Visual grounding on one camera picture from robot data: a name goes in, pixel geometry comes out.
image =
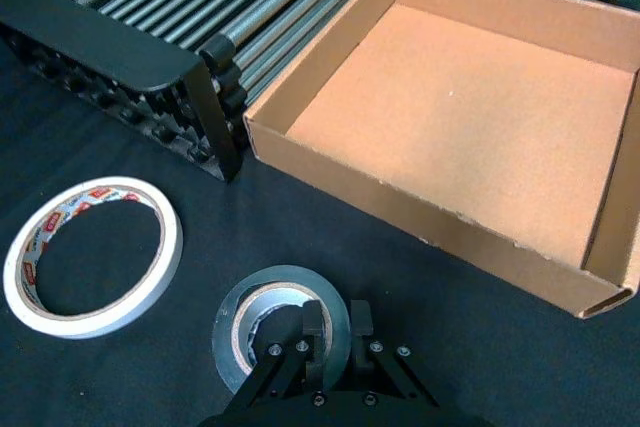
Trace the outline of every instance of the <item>tape roll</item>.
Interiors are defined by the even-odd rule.
[[[160,243],[144,276],[120,299],[80,315],[56,315],[36,291],[36,266],[51,237],[79,213],[105,202],[128,200],[151,208]],[[142,315],[165,291],[182,255],[182,228],[169,200],[156,187],[130,177],[104,177],[76,185],[44,204],[20,229],[4,264],[4,294],[13,313],[39,332],[86,339],[113,332]]]
[[[296,265],[276,265],[240,281],[222,301],[213,327],[212,347],[220,377],[234,394],[257,360],[253,339],[259,324],[285,306],[319,300],[325,340],[323,386],[342,376],[351,352],[351,323],[335,287],[316,272]]]

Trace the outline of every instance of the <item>open cardboard box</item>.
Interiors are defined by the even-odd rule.
[[[585,318],[640,282],[639,68],[640,15],[596,2],[350,0],[245,122],[263,162]]]

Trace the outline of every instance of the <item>silver tape roll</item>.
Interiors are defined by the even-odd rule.
[[[56,315],[36,292],[36,267],[47,243],[65,223],[95,205],[140,202],[160,223],[160,243],[144,276],[120,299],[80,315]],[[173,207],[156,187],[130,177],[104,177],[76,185],[43,205],[22,227],[4,264],[4,294],[13,313],[39,332],[85,339],[112,332],[142,315],[165,291],[182,255],[182,228]]]

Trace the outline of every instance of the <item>table surface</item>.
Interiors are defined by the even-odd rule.
[[[41,335],[0,297],[2,425],[195,425],[221,412],[231,395],[211,349],[217,308],[239,280],[280,263],[319,272],[345,299],[369,300],[382,340],[410,345],[463,409],[498,426],[640,425],[640,299],[576,320],[250,152],[225,185],[27,73],[4,46],[0,108],[0,251],[47,199],[106,175],[155,184],[185,234],[168,290],[110,335]],[[90,210],[51,243],[38,284],[48,305],[97,307],[144,270],[153,216],[112,207]]]

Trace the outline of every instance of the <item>box flap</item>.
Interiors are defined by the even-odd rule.
[[[589,0],[398,0],[398,2],[627,72],[633,73],[640,67],[640,14],[603,2]]]
[[[636,80],[618,155],[584,268],[609,282],[640,284],[640,83]]]
[[[584,317],[622,289],[589,272],[560,265],[508,239],[315,152],[247,119],[263,162],[323,190],[420,239],[512,283],[558,307]]]

